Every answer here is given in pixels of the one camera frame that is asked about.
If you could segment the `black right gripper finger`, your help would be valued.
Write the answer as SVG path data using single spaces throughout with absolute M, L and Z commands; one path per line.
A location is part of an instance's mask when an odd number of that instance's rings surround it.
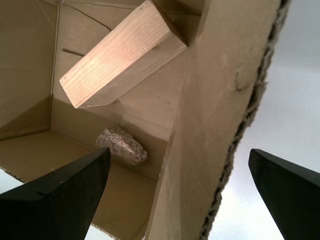
M 320 238 L 320 174 L 261 149 L 248 167 L 254 184 L 285 240 Z
M 111 152 L 100 148 L 0 195 L 2 240 L 83 240 L 104 193 Z

